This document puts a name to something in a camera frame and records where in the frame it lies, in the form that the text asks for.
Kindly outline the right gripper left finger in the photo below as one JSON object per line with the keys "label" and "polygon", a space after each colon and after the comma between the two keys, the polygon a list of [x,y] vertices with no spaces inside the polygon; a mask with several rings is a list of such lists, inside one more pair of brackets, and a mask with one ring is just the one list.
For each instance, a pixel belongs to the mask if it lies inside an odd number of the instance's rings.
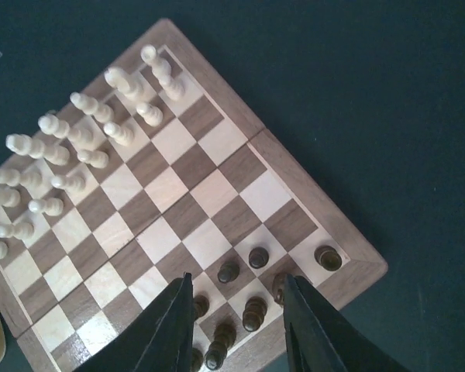
{"label": "right gripper left finger", "polygon": [[77,371],[189,371],[195,310],[191,274],[169,283],[143,312]]}

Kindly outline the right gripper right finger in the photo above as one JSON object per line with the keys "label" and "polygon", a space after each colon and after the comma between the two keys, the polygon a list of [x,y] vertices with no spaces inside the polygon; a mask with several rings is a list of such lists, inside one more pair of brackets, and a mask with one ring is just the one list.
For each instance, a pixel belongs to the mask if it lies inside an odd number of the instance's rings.
{"label": "right gripper right finger", "polygon": [[356,330],[304,277],[284,282],[290,371],[406,371]]}

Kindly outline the dark pawn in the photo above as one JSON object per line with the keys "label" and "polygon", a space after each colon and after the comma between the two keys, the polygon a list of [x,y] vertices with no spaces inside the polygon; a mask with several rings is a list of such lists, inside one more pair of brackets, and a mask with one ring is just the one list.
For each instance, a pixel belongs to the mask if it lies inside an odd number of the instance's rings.
{"label": "dark pawn", "polygon": [[193,301],[195,309],[195,318],[201,318],[209,310],[208,298],[202,294],[198,294],[194,297]]}
{"label": "dark pawn", "polygon": [[260,269],[268,264],[269,258],[270,256],[268,251],[265,248],[258,246],[250,251],[248,262],[253,269]]}
{"label": "dark pawn", "polygon": [[236,261],[224,262],[217,273],[219,283],[227,284],[239,276],[239,264]]}
{"label": "dark pawn", "polygon": [[191,372],[199,372],[203,364],[203,354],[197,348],[192,348],[191,350]]}

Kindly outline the dark king piece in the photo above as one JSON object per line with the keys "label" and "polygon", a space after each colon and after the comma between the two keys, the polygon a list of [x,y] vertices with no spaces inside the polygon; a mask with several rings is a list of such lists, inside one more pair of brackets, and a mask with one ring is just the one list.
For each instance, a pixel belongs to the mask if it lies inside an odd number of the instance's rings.
{"label": "dark king piece", "polygon": [[214,332],[214,339],[204,356],[205,366],[209,370],[218,370],[222,367],[228,350],[236,341],[236,328],[230,323],[219,324]]}

